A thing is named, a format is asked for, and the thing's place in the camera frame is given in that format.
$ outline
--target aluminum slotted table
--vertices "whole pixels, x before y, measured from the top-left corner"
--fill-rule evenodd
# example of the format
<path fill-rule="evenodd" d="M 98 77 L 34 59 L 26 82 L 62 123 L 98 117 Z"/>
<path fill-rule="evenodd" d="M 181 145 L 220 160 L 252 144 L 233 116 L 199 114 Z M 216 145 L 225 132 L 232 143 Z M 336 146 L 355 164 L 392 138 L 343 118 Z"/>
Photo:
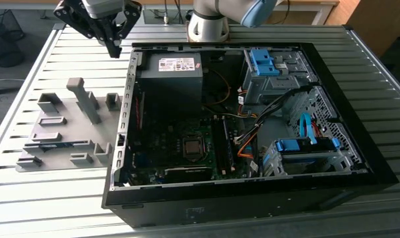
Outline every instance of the aluminum slotted table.
<path fill-rule="evenodd" d="M 121 59 L 76 31 L 55 26 L 0 126 L 0 235 L 6 237 L 400 237 L 400 183 L 323 213 L 134 230 L 100 208 L 106 168 L 18 173 L 15 163 L 39 115 L 36 99 L 83 77 L 96 97 L 123 94 L 133 42 L 183 42 L 185 26 L 145 25 L 123 41 Z M 339 26 L 232 26 L 233 42 L 312 42 L 400 180 L 400 85 Z"/>

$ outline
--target yellow wire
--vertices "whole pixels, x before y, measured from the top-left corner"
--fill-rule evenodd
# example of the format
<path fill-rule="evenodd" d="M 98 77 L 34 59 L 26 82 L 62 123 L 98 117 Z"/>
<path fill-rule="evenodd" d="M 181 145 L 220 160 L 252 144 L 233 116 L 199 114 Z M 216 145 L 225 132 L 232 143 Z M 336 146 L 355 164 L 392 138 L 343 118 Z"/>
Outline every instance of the yellow wire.
<path fill-rule="evenodd" d="M 230 86 L 229 86 L 229 83 L 228 83 L 226 79 L 225 79 L 224 76 L 218 73 L 218 71 L 216 71 L 216 70 L 212 69 L 212 68 L 210 68 L 209 70 L 213 71 L 213 72 L 222 78 L 222 80 L 224 80 L 224 82 L 225 82 L 225 84 L 226 84 L 226 88 L 228 88 L 228 92 L 226 92 L 226 96 L 225 96 L 225 98 L 224 98 L 221 101 L 218 101 L 218 102 L 206 104 L 207 106 L 212 106 L 212 105 L 217 105 L 217 104 L 225 102 L 225 100 L 229 98 L 229 96 L 230 96 L 230 94 L 232 94 L 232 88 L 230 88 Z"/>
<path fill-rule="evenodd" d="M 241 116 L 244 116 L 244 117 L 248 116 L 248 114 L 242 114 L 242 113 L 241 113 L 241 105 L 240 105 L 240 107 L 238 107 L 238 112 L 237 112 L 237 113 L 238 113 L 238 115 L 241 115 Z M 253 118 L 257 118 L 258 116 L 257 116 L 254 113 L 252 113 L 252 117 L 253 117 Z"/>

